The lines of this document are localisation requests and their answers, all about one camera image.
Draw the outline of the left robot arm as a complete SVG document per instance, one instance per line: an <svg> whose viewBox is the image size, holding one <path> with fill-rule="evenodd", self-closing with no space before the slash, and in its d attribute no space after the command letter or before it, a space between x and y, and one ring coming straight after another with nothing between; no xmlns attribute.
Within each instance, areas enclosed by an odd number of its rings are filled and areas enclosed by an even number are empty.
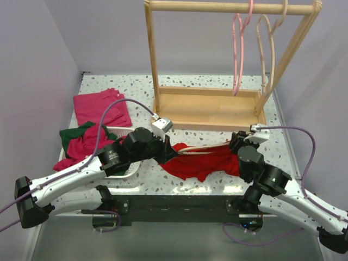
<svg viewBox="0 0 348 261"><path fill-rule="evenodd" d="M128 170L132 163L154 159L166 164L176 157L168 135L137 128L62 171L38 179L23 176L16 180L14 193L20 224L32 228L74 210L110 213L116 204L98 181Z"/></svg>

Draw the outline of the red t shirt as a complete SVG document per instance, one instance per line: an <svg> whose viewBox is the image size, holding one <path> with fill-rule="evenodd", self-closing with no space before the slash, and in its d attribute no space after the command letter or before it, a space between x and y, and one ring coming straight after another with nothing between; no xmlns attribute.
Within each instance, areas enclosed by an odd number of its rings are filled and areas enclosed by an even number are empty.
<svg viewBox="0 0 348 261"><path fill-rule="evenodd" d="M177 143L173 148L178 152L189 147L185 143ZM212 148L210 154L180 155L160 166L169 174L186 180L197 178L203 182L209 174L223 171L230 176L239 176L238 156L233 154L228 146Z"/></svg>

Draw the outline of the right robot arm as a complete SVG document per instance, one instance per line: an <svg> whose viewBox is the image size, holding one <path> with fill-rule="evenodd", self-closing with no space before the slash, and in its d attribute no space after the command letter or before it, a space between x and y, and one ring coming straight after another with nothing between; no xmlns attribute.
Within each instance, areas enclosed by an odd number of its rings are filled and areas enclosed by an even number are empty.
<svg viewBox="0 0 348 261"><path fill-rule="evenodd" d="M290 174L265 162L257 151L270 132L254 126L250 133L233 133L229 149L237 155L239 177L250 186L231 205L253 214L276 215L301 226L319 238L324 247L347 253L347 211L339 209L309 192Z"/></svg>

